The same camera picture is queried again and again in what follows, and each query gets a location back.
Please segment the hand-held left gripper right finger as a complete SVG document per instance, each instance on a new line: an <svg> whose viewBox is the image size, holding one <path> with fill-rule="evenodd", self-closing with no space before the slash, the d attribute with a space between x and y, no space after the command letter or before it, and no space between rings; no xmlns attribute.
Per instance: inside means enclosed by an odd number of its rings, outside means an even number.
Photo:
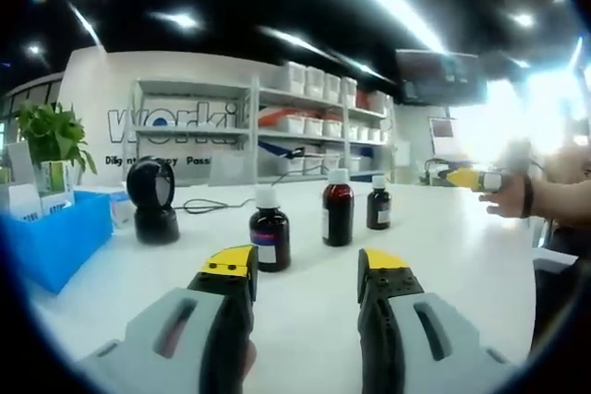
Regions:
<svg viewBox="0 0 591 394"><path fill-rule="evenodd" d="M399 257L360 250L357 301L365 393L492 393L515 371Z"/></svg>

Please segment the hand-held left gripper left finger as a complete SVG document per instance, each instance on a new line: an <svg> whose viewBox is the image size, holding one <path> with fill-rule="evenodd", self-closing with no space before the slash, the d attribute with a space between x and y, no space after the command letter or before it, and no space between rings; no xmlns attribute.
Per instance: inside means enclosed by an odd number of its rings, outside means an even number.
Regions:
<svg viewBox="0 0 591 394"><path fill-rule="evenodd" d="M150 304L78 362L101 393L240 393L254 326L258 250L226 248L186 288Z"/></svg>

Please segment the person's right hand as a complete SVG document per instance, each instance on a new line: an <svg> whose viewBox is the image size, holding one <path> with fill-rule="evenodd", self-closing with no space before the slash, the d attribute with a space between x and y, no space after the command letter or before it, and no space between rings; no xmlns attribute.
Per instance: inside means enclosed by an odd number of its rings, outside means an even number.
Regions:
<svg viewBox="0 0 591 394"><path fill-rule="evenodd" d="M508 184L496 193L481 194L480 202L487 204L488 214L509 219L519 219L523 215L525 185L522 177L512 177Z"/></svg>

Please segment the person's left hand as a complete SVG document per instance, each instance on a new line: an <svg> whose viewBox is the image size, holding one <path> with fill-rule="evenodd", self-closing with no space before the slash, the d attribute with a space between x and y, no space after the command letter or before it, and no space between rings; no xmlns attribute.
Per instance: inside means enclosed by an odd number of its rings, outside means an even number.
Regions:
<svg viewBox="0 0 591 394"><path fill-rule="evenodd" d="M248 341L247 352L245 357L245 366L243 372L243 378L246 378L257 358L257 348L252 340Z"/></svg>

